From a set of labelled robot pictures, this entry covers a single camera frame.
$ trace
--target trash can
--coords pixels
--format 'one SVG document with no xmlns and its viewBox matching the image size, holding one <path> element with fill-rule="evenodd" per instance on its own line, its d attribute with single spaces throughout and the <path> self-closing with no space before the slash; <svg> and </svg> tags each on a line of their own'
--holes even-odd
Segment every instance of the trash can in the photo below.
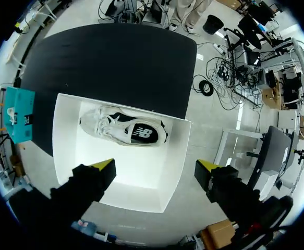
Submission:
<svg viewBox="0 0 304 250">
<path fill-rule="evenodd" d="M 210 35 L 214 35 L 214 33 L 221 29 L 223 26 L 224 23 L 218 17 L 209 15 L 206 23 L 203 26 L 203 30 Z"/>
</svg>

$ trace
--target black table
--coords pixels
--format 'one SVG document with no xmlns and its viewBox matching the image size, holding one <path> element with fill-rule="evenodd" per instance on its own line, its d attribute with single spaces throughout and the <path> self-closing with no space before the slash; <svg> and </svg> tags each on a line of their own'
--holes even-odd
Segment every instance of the black table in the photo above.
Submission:
<svg viewBox="0 0 304 250">
<path fill-rule="evenodd" d="M 185 118 L 196 53 L 185 36 L 137 24 L 95 24 L 45 38 L 21 82 L 36 92 L 33 142 L 52 155 L 58 93 Z"/>
</svg>

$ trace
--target power strip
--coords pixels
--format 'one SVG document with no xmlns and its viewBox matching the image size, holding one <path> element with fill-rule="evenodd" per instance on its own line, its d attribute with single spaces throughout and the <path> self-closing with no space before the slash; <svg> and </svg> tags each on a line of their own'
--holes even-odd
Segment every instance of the power strip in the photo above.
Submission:
<svg viewBox="0 0 304 250">
<path fill-rule="evenodd" d="M 213 44 L 213 47 L 216 49 L 216 51 L 218 51 L 222 56 L 226 55 L 226 52 L 216 43 Z"/>
</svg>

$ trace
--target teal shoe box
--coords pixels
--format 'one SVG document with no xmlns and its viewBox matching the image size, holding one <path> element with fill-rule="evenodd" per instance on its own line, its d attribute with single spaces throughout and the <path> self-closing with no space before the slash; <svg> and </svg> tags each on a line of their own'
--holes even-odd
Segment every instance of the teal shoe box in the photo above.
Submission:
<svg viewBox="0 0 304 250">
<path fill-rule="evenodd" d="M 25 142 L 32 139 L 33 103 L 35 92 L 7 87 L 3 121 L 10 138 L 14 143 Z M 7 113 L 9 108 L 14 108 L 14 118 Z"/>
</svg>

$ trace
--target person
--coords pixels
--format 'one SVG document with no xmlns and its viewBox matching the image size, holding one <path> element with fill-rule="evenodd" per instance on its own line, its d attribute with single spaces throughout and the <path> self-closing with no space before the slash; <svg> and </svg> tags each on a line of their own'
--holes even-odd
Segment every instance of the person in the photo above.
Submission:
<svg viewBox="0 0 304 250">
<path fill-rule="evenodd" d="M 188 15 L 185 21 L 185 27 L 188 33 L 193 33 L 193 27 L 198 22 L 199 18 L 211 4 L 212 0 L 196 0 L 192 11 Z M 169 30 L 175 31 L 179 25 L 182 24 L 185 18 L 186 9 L 193 3 L 193 0 L 177 0 L 174 14 L 171 18 Z"/>
</svg>

